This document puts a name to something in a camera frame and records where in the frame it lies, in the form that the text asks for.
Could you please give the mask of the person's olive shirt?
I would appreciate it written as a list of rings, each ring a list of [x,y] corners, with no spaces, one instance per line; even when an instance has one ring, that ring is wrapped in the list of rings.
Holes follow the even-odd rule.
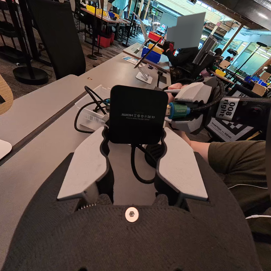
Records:
[[[238,201],[256,245],[270,250],[270,195],[264,170],[224,173],[224,182]]]

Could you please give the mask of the black stanchion post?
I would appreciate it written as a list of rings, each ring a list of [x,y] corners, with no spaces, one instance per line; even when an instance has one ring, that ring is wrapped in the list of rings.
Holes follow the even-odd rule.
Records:
[[[94,47],[96,44],[96,34],[97,34],[97,17],[96,17],[96,10],[94,14],[88,13],[88,22],[92,29],[92,52],[90,55],[87,55],[88,58],[92,60],[97,60],[97,56],[94,54]]]
[[[103,55],[100,53],[100,42],[101,42],[101,32],[102,32],[102,27],[103,27],[103,6],[99,4],[100,7],[100,15],[101,19],[96,25],[96,35],[97,35],[97,43],[98,43],[98,51],[94,52],[94,54],[98,57],[103,57]]]

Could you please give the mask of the black floor stand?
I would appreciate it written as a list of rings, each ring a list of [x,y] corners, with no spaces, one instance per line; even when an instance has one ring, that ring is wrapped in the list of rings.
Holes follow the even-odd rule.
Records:
[[[46,65],[49,65],[50,62],[46,62],[40,57],[27,1],[11,1],[10,4],[12,5],[9,12],[25,64],[13,70],[15,79],[27,85],[46,84],[49,80],[47,72],[32,66],[33,60]]]

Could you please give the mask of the yellow storage bin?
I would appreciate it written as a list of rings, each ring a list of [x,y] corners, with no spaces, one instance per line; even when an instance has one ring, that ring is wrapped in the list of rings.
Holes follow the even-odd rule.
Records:
[[[151,49],[153,46],[154,46],[153,43],[149,43],[149,44],[148,44],[148,49]],[[163,49],[160,48],[159,46],[155,45],[155,46],[154,46],[154,49],[153,49],[153,52],[162,54],[162,53],[163,53]]]

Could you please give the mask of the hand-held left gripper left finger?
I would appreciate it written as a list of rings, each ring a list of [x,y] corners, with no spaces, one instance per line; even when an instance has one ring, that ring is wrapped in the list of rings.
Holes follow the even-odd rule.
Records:
[[[89,204],[97,201],[97,182],[109,172],[108,155],[102,149],[107,131],[107,127],[100,127],[75,149],[58,200],[83,198]]]

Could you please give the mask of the black textured holder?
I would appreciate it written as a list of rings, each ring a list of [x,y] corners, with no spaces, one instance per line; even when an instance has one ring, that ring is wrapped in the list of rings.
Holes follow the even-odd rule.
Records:
[[[148,144],[146,146],[146,151],[147,153],[151,154],[152,157],[154,158],[154,160],[145,153],[144,157],[145,157],[145,161],[147,162],[148,165],[150,165],[153,168],[156,168],[157,166],[157,161],[160,159],[160,157],[162,156],[162,154],[164,153],[164,148],[162,147],[161,144]]]

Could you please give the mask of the grey computer monitor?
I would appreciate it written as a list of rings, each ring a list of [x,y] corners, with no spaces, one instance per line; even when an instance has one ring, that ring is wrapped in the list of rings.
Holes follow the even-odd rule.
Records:
[[[193,64],[201,65],[206,56],[211,52],[213,45],[217,42],[217,39],[213,35],[209,35],[205,40],[203,46],[199,50],[197,56],[193,60]]]

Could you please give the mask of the black floor lamp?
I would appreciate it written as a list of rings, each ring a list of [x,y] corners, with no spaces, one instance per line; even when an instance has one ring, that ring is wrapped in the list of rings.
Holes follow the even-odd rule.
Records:
[[[260,46],[256,42],[242,42],[238,55],[225,69],[225,78],[233,84],[254,85],[270,65],[270,46]]]

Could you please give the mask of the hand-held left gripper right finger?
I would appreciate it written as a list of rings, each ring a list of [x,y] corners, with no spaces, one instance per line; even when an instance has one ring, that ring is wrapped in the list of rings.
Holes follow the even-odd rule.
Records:
[[[190,145],[165,127],[161,147],[155,173],[157,192],[167,196],[170,206],[181,206],[184,199],[206,202],[208,194]]]

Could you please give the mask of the red storage bin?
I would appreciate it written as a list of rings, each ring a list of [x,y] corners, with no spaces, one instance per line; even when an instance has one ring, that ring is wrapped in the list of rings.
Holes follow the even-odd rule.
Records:
[[[148,38],[154,42],[159,42],[159,43],[163,42],[163,36],[152,31],[148,33]]]

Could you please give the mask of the black HDMI box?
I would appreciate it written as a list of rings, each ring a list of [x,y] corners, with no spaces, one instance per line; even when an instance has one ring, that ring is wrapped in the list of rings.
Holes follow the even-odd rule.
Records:
[[[157,144],[168,95],[162,90],[115,85],[110,91],[109,140],[114,144]]]

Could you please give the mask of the clear plastic bin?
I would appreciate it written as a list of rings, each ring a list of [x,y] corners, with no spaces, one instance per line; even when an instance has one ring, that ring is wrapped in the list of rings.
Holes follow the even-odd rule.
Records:
[[[77,114],[74,126],[76,130],[91,133],[106,126],[109,117],[104,116],[109,115],[107,107],[109,107],[110,90],[102,85],[94,90],[85,86],[86,94],[75,102]]]

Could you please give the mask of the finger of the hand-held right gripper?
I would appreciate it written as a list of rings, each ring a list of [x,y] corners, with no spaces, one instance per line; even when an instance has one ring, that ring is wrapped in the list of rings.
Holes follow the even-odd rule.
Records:
[[[191,83],[189,85],[183,86],[180,89],[179,93],[174,98],[174,102],[203,102],[203,104],[206,104],[211,95],[211,91],[212,87],[206,85],[203,82]]]
[[[188,117],[184,120],[169,119],[169,124],[171,124],[173,130],[183,131],[188,134],[199,134],[204,129],[203,119],[203,115]]]

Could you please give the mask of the red floor box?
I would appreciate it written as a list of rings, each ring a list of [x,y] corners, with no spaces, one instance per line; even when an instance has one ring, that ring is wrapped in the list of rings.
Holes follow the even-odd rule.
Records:
[[[108,48],[114,44],[115,34],[111,33],[109,36],[97,36],[97,45],[102,48]]]

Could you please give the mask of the tablet on grey stand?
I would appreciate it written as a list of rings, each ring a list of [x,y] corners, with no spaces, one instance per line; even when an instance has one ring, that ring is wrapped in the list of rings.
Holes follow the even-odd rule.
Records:
[[[137,64],[134,67],[134,69],[137,68],[139,70],[139,73],[137,74],[136,78],[147,84],[151,84],[153,78],[150,76],[149,72],[146,70],[142,63],[161,40],[162,37],[152,46],[152,48],[144,55],[144,57],[137,62]]]

